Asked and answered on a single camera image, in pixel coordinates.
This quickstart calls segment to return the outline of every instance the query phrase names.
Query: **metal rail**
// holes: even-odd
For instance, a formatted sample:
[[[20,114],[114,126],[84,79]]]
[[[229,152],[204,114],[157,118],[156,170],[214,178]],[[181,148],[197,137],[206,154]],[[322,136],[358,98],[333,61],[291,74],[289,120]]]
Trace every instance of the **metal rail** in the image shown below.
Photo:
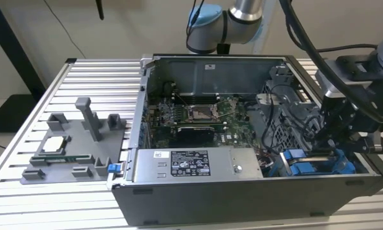
[[[315,79],[314,63],[309,59],[299,59],[299,63]],[[125,148],[141,78],[138,69],[138,60],[77,60],[74,64],[64,66],[0,157],[0,229],[137,229],[128,226],[105,182],[21,185],[19,179],[48,130],[45,120],[51,112],[64,112],[68,119],[82,119],[73,107],[78,96],[92,97],[90,107],[100,118],[106,118],[113,112],[128,119],[121,152],[121,158],[126,158]],[[177,226],[165,229],[274,230],[279,229],[279,225],[290,230],[383,229],[383,190],[374,196],[355,198],[329,218]]]

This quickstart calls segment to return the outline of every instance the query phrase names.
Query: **motherboard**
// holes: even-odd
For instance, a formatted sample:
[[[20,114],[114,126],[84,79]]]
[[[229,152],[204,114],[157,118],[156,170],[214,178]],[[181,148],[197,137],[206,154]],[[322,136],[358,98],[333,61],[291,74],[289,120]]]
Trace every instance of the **motherboard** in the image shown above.
[[[150,148],[234,146],[259,151],[247,105],[238,95],[162,98],[148,108]]]

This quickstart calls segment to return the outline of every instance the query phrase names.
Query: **sticker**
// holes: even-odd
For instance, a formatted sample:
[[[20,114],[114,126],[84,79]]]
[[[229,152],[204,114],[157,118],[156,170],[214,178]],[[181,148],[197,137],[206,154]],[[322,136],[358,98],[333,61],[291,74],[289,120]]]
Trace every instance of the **sticker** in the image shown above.
[[[169,158],[168,151],[154,151],[153,158]]]
[[[210,176],[208,151],[172,151],[172,176]]]
[[[205,69],[216,69],[216,65],[205,65]]]

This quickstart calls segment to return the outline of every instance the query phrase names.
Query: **blue drive bracket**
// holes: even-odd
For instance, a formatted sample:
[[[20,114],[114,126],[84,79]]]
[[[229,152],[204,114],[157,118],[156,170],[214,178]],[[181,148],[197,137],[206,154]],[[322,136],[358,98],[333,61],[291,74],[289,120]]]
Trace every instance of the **blue drive bracket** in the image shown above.
[[[287,149],[283,152],[283,157],[287,163],[299,158],[307,158],[306,152],[302,149]],[[330,171],[321,171],[321,166],[329,168]],[[335,149],[335,157],[331,160],[322,162],[297,162],[289,165],[287,175],[333,175],[333,174],[355,174],[355,166],[349,161],[342,150]]]

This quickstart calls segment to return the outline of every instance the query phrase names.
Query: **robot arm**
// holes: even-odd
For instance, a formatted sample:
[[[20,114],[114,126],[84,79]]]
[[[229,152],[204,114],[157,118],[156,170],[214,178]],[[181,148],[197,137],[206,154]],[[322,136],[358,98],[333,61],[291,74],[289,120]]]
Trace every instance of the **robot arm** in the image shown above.
[[[217,44],[245,44],[259,33],[262,0],[236,0],[229,10],[204,4],[192,10],[186,46],[197,54],[210,54]]]
[[[365,103],[383,116],[383,41],[370,55],[342,56],[326,63]],[[359,111],[321,71],[317,79],[325,92],[321,108],[325,126],[315,135],[314,149],[327,147],[331,139],[341,149],[383,154],[383,123]],[[358,136],[358,132],[366,132],[367,136]]]

